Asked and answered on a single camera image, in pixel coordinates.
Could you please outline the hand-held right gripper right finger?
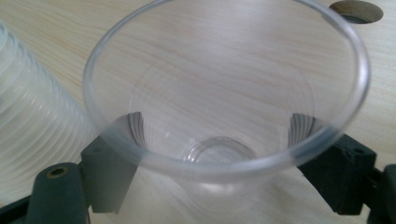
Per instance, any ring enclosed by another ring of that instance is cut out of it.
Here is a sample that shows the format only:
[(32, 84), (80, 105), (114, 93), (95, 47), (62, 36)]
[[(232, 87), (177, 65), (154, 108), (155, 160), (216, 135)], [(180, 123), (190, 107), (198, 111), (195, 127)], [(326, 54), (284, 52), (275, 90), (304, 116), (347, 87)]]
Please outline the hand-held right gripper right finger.
[(320, 119), (294, 113), (290, 118), (291, 147), (324, 133), (333, 144), (298, 167), (323, 200), (338, 215), (358, 215), (364, 205), (377, 205), (376, 153)]

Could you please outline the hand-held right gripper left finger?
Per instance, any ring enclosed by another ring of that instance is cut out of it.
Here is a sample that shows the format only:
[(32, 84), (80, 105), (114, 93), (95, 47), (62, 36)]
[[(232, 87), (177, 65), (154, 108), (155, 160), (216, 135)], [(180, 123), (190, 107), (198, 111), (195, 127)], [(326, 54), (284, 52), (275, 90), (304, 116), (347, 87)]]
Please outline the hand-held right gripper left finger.
[(117, 214), (147, 148), (141, 112), (117, 118), (82, 152), (84, 193), (94, 213)]

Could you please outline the stack of clear plastic cups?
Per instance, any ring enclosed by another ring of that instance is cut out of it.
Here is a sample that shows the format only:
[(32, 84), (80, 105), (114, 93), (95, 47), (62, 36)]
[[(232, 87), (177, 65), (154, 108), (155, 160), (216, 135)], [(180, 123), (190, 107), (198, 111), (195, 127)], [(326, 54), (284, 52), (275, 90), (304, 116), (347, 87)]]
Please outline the stack of clear plastic cups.
[(0, 23), (0, 204), (29, 195), (52, 164), (79, 161), (96, 135), (81, 105)]

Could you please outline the single clear plastic cup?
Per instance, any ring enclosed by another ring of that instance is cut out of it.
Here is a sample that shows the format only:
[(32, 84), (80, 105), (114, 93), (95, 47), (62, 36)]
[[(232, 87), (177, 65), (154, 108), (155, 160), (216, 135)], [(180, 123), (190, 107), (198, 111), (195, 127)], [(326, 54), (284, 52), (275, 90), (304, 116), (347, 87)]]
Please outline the single clear plastic cup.
[(150, 0), (99, 40), (83, 97), (120, 156), (227, 223), (341, 137), (370, 78), (360, 35), (319, 0)]

